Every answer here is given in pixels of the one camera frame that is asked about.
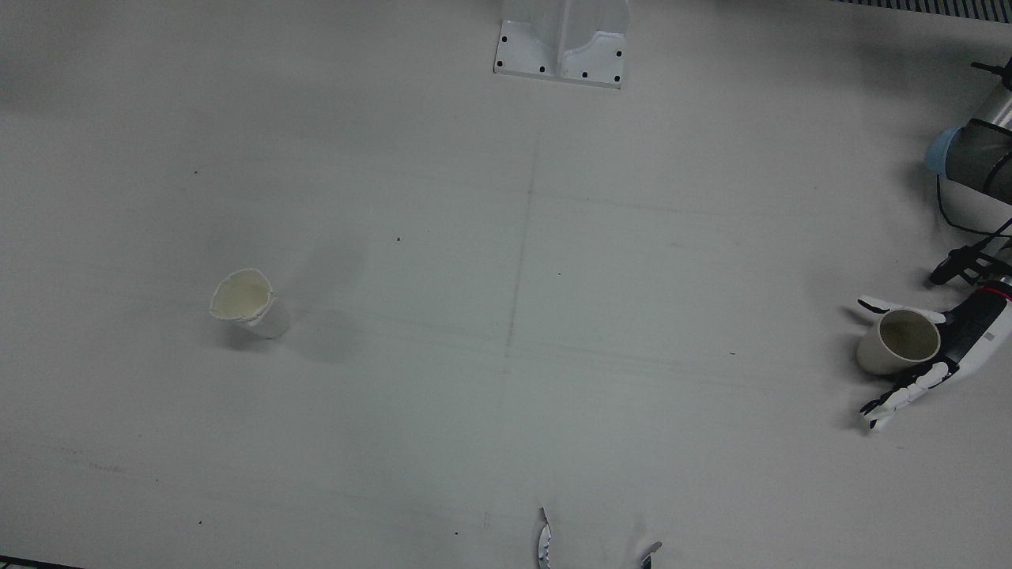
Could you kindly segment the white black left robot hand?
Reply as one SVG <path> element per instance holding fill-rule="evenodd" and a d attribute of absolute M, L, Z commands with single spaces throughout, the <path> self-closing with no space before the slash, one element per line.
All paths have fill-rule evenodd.
<path fill-rule="evenodd" d="M 868 429 L 886 428 L 893 415 L 931 390 L 969 377 L 1010 337 L 1010 284 L 989 281 L 957 306 L 933 312 L 860 296 L 861 307 L 878 315 L 856 350 L 868 374 L 890 389 L 861 407 Z"/>

